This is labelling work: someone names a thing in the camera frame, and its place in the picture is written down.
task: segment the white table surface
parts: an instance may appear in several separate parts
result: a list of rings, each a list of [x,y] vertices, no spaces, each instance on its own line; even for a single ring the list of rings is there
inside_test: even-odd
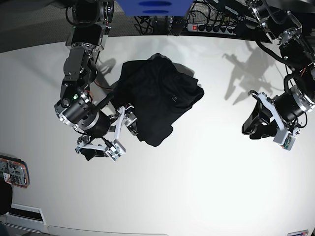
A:
[[[115,64],[105,76],[109,84],[124,62],[161,53],[193,70],[205,90],[159,147],[124,127],[127,154],[116,163],[76,154],[79,135],[55,115],[69,54],[64,43],[0,54],[0,152],[24,160],[31,178],[28,189],[14,188],[13,202],[41,208],[47,227],[169,236],[312,232],[314,115],[290,152],[272,138],[242,135],[256,103],[243,95],[250,89],[281,94],[285,75],[282,64],[250,45],[189,36],[109,38],[100,55],[103,73]],[[235,90],[228,96],[231,77]],[[98,87],[92,91],[103,98]]]

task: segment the power strip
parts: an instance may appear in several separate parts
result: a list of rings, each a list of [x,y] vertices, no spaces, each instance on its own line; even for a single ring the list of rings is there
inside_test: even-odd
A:
[[[202,33],[217,33],[217,34],[225,34],[225,35],[236,35],[234,33],[235,27],[233,26],[221,26],[219,25],[206,25],[204,24],[188,24],[187,30],[189,32],[202,32]]]

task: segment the electronic device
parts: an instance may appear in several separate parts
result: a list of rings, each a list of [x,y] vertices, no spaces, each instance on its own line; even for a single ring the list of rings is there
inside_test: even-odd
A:
[[[27,188],[30,184],[27,165],[20,159],[0,155],[0,176],[5,182],[20,188]]]
[[[10,2],[20,1],[5,1],[4,4],[8,5]],[[28,5],[28,2],[31,2],[32,8],[40,7],[29,0],[19,4]],[[179,0],[119,2],[129,16],[135,16],[142,34],[147,34],[149,27],[152,27],[153,34],[170,35],[180,34],[187,16],[190,16],[188,3],[193,4],[192,8],[196,4],[195,1],[185,0],[178,9],[175,9],[174,6],[180,3]],[[310,0],[245,2],[246,6],[233,0],[201,1],[209,8],[209,16],[210,5],[217,9],[217,18],[219,11],[222,12],[221,19],[215,19],[215,23],[216,21],[220,23],[210,24],[210,18],[207,17],[206,24],[188,24],[186,28],[190,32],[202,32],[204,35],[206,32],[234,35],[247,30],[256,37],[258,46],[264,52],[293,71],[284,79],[284,93],[281,96],[269,98],[264,93],[249,91],[249,95],[257,100],[257,104],[242,127],[242,133],[249,135],[251,139],[274,137],[274,142],[286,150],[291,150],[296,136],[301,128],[305,127],[300,124],[299,118],[315,108],[315,52],[304,37],[303,25],[299,20],[301,14],[305,16],[306,13],[315,12],[315,3]],[[121,127],[126,125],[133,135],[137,135],[133,106],[126,104],[120,107],[116,114],[107,116],[101,109],[110,102],[114,93],[107,94],[101,102],[94,105],[89,90],[98,73],[96,67],[98,54],[104,48],[111,29],[109,23],[113,18],[113,0],[46,0],[46,3],[66,8],[66,19],[73,25],[66,43],[71,50],[63,68],[65,76],[60,101],[55,105],[56,115],[61,122],[82,134],[77,141],[77,153],[85,155],[87,160],[100,156],[110,157],[116,161],[126,151],[118,142]],[[68,9],[71,7],[73,21],[70,21],[68,16]],[[180,16],[170,16],[172,12],[180,12]],[[226,24],[226,17],[234,19],[232,26]],[[142,23],[147,24],[145,32]],[[261,35],[270,42],[279,44],[281,57],[261,43],[263,41]],[[103,137],[107,132],[115,132],[113,141],[110,142]],[[105,146],[92,145],[94,139],[102,139]]]

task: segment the black t-shirt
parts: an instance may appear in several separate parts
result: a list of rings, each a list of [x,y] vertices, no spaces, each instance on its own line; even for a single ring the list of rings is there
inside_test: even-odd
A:
[[[118,109],[131,103],[138,139],[156,147],[172,133],[171,124],[204,95],[197,82],[166,58],[129,61],[123,64],[112,104]]]
[[[10,211],[12,205],[12,188],[0,177],[0,215]]]

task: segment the cable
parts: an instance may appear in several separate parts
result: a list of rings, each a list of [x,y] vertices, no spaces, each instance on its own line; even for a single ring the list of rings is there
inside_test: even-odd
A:
[[[219,32],[219,29],[220,29],[221,26],[223,25],[224,20],[225,20],[225,15],[223,14],[223,15],[222,15],[222,18],[221,18],[220,24],[213,27],[213,31],[214,31],[214,32]]]
[[[208,6],[208,16],[207,18],[207,22],[201,26],[201,28],[203,28],[201,31],[204,31],[206,26],[208,25],[208,23],[210,22],[210,16],[211,16],[211,8]]]
[[[88,135],[87,133],[82,133],[82,132],[80,132],[80,131],[75,130],[74,128],[73,128],[73,130],[74,130],[75,132],[79,133],[79,134]]]
[[[106,105],[108,105],[110,100],[112,100],[113,98],[114,98],[113,92],[110,92],[109,94],[107,94],[107,96],[94,107],[93,113],[96,114],[98,111],[103,109]]]
[[[306,125],[307,125],[307,122],[308,122],[308,120],[307,120],[307,114],[305,113],[305,119],[306,119],[306,121],[305,121],[305,125],[300,125],[299,123],[298,123],[298,125],[297,125],[297,127],[299,127],[299,128],[305,128],[306,127]]]
[[[134,25],[134,26],[136,27],[137,30],[139,30],[141,35],[146,35],[149,31],[149,27],[151,27],[151,31],[153,31],[153,26],[151,25],[151,19],[149,17],[138,16],[138,18],[141,20],[141,22],[139,22],[139,20],[137,19],[136,16],[134,18],[135,18],[135,20],[139,26],[139,29],[136,27],[137,25]],[[144,22],[147,23],[147,27],[141,26],[141,24],[143,24]]]
[[[108,91],[113,91],[112,88],[106,88],[106,87],[101,86],[96,80],[94,80],[94,82],[95,82],[95,84],[96,84],[98,87],[100,87],[101,89],[105,89],[105,90],[108,90]]]
[[[263,50],[265,53],[269,54],[271,57],[273,57],[275,60],[286,64],[290,67],[293,68],[303,68],[304,66],[302,64],[293,62],[293,61],[289,61],[289,60],[285,60],[281,57],[279,57],[276,53],[274,53],[273,51],[271,51],[269,48],[266,48],[264,45],[262,45],[262,43],[259,40],[256,40],[256,44],[258,45],[259,48],[261,48],[261,50]]]
[[[303,83],[303,80],[301,78],[301,76],[297,75],[297,74],[288,74],[285,76],[284,80],[283,80],[283,85],[284,85],[284,91],[288,94],[291,93],[290,88],[289,88],[289,80],[294,79],[295,83],[299,85],[299,87],[301,87],[301,91],[305,92],[307,91],[305,88],[305,85]]]
[[[306,71],[306,68],[307,68],[307,66],[304,68],[304,70],[303,70],[303,72],[302,72],[302,74],[301,74],[301,77],[304,75],[304,73],[305,73],[305,71]]]
[[[99,19],[100,7],[99,7],[98,1],[96,2],[96,17],[95,17],[95,19],[93,21],[91,21],[89,23],[80,23],[80,22],[78,24],[73,23],[72,21],[70,21],[70,19],[68,17],[68,9],[69,9],[69,7],[67,7],[65,9],[65,18],[66,18],[66,20],[68,21],[69,24],[71,24],[73,26],[76,26],[78,28],[90,27],[90,26],[94,25]]]
[[[197,5],[197,4],[201,4],[201,5],[204,5],[204,6],[206,6],[206,7],[208,7],[208,16],[204,13],[204,12],[202,12],[201,10],[194,10],[194,8],[195,8],[195,6]],[[215,12],[219,12],[218,10],[216,10],[215,8],[213,8],[213,6],[210,4],[210,3],[208,3],[208,2],[205,2],[205,1],[194,1],[193,2],[193,5],[192,5],[192,7],[191,7],[191,9],[190,9],[190,11],[189,11],[189,14],[188,14],[188,17],[187,17],[187,23],[189,23],[189,21],[190,21],[190,17],[192,16],[193,18],[195,18],[196,17],[196,12],[198,12],[198,13],[200,13],[202,16],[204,16],[205,18],[206,18],[206,23],[204,24],[205,26],[206,25],[208,25],[209,24],[209,22],[210,21],[213,21],[212,19],[211,19],[211,11],[215,11]]]
[[[270,7],[269,7],[267,1],[266,1],[266,0],[261,0],[261,1],[262,1],[262,3],[265,5],[266,10],[268,11],[268,13],[269,13],[271,19],[273,19],[273,21],[274,21],[276,24],[282,25],[282,24],[286,21],[287,16],[286,16],[282,21],[279,21],[279,20],[275,17],[274,13],[271,11],[271,9],[270,9]]]
[[[218,20],[218,17],[219,17],[219,12],[217,13],[216,19],[214,20],[213,24],[211,25],[212,27],[215,26],[215,24]]]
[[[105,142],[106,146],[108,146],[109,148],[113,146],[112,143],[108,141],[106,138],[102,138],[102,139]]]
[[[288,75],[289,74],[289,72],[288,72],[288,70],[287,70],[287,65],[285,65],[285,71],[286,71],[286,75]]]
[[[86,91],[89,93],[89,95],[91,97],[91,102],[93,102],[93,94],[91,93],[91,91],[88,91],[88,90],[86,90]]]

